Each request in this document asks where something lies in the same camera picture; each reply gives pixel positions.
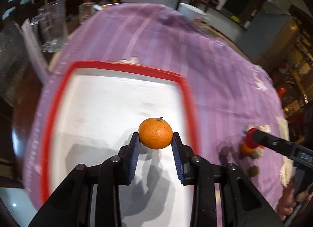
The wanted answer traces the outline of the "person's right hand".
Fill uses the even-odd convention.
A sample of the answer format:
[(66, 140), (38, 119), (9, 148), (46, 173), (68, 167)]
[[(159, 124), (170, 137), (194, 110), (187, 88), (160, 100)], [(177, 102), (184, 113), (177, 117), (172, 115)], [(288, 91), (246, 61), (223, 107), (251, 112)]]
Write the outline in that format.
[(294, 197), (294, 191), (294, 180), (291, 179), (288, 186), (284, 188), (276, 209), (276, 213), (281, 221), (284, 221), (287, 216), (292, 214), (297, 202), (307, 205), (312, 198), (312, 194), (309, 194), (307, 191), (299, 193), (297, 197)]

